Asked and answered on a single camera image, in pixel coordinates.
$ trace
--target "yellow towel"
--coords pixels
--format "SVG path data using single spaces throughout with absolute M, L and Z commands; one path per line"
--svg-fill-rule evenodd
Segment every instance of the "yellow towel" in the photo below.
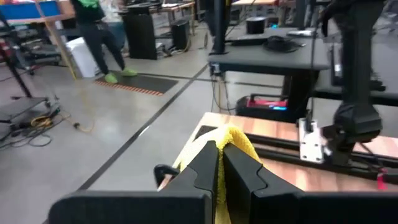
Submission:
M 230 224 L 231 220 L 229 219 L 229 213 L 226 204 L 223 149 L 227 143 L 231 143 L 240 148 L 240 150 L 244 151 L 253 159 L 257 160 L 258 162 L 261 161 L 248 137 L 239 128 L 226 124 L 200 136 L 198 139 L 192 142 L 191 147 L 182 155 L 180 161 L 181 171 L 183 171 L 193 160 L 193 158 L 195 158 L 207 141 L 216 142 L 219 154 L 216 224 Z

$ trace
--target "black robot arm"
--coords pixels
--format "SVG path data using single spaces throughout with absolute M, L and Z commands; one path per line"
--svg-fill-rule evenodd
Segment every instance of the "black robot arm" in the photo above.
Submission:
M 341 31 L 343 96 L 333 125 L 323 129 L 332 163 L 347 164 L 356 142 L 369 142 L 382 129 L 379 113 L 370 102 L 372 29 L 384 7 L 382 0 L 335 0 L 323 13 L 322 31 L 334 18 Z

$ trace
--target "blue light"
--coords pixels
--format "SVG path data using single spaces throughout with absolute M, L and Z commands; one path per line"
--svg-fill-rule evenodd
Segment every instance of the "blue light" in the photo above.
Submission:
M 272 109 L 273 110 L 287 110 L 287 107 L 285 107 L 285 106 L 274 106 Z

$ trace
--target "anti-fatigue mat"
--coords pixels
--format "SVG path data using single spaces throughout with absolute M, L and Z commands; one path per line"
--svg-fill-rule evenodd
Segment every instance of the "anti-fatigue mat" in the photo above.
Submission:
M 145 75 L 137 75 L 135 77 L 126 77 L 114 72 L 118 78 L 117 84 L 110 84 L 105 81 L 104 77 L 95 80 L 96 84 L 109 86 L 112 88 L 120 88 L 122 90 L 136 91 L 139 93 L 151 94 L 155 96 L 162 96 L 175 84 L 176 80 L 165 78 L 147 77 Z

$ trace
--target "wooden tabletop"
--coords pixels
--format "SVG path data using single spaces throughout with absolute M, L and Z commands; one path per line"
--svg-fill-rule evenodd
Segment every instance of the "wooden tabletop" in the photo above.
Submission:
M 247 118 L 240 116 L 231 116 L 218 113 L 205 113 L 198 123 L 198 126 L 192 132 L 189 140 L 178 155 L 173 167 L 178 167 L 181 156 L 184 151 L 192 149 L 191 142 L 201 126 L 218 127 L 223 124 L 233 124 L 241 128 L 245 133 L 256 134 L 260 136 L 269 136 L 288 140 L 297 140 L 297 129 L 294 124 L 269 121 L 264 119 Z M 374 153 L 398 157 L 398 139 L 379 136 L 367 146 Z M 359 145 L 355 151 L 366 152 Z M 377 190 L 376 181 L 362 179 L 359 177 L 336 174 L 324 170 L 312 169 L 308 167 L 297 166 L 293 164 L 262 159 L 263 164 L 274 174 L 285 179 L 298 188 L 306 191 L 375 191 Z M 164 187 L 168 178 L 160 186 Z M 398 190 L 398 185 L 386 184 L 388 191 Z
M 232 3 L 233 6 L 250 6 L 250 5 L 272 5 L 276 0 L 239 0 Z
M 55 22 L 55 21 L 61 21 L 65 19 L 71 19 L 74 18 L 74 14 L 61 14 L 57 16 L 47 16 L 45 18 L 34 18 L 34 19 L 8 19 L 7 22 L 9 24 L 29 24 L 33 22 Z
M 177 11 L 179 9 L 187 8 L 187 7 L 192 7 L 195 5 L 195 2 L 186 2 L 183 3 L 179 6 L 174 6 L 174 7 L 162 7 L 159 10 L 156 8 L 151 8 L 150 12 L 155 13 L 155 12 L 172 12 L 172 11 Z

